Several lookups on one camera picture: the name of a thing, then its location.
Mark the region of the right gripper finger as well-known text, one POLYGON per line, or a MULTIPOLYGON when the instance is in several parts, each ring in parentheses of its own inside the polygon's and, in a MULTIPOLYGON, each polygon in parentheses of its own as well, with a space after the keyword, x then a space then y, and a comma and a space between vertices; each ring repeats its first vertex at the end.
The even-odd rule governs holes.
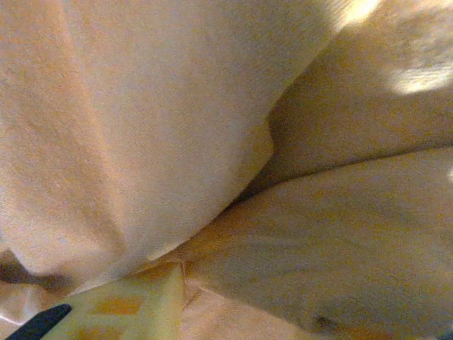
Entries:
POLYGON ((164 264, 69 296, 6 340, 179 340, 184 279, 164 264))

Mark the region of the yellow t-shirt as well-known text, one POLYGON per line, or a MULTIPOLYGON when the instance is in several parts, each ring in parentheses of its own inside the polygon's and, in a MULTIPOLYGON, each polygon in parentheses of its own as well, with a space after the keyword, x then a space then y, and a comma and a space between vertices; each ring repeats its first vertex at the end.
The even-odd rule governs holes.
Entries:
POLYGON ((453 0, 0 0, 0 339, 166 262, 178 340, 453 340, 453 0))

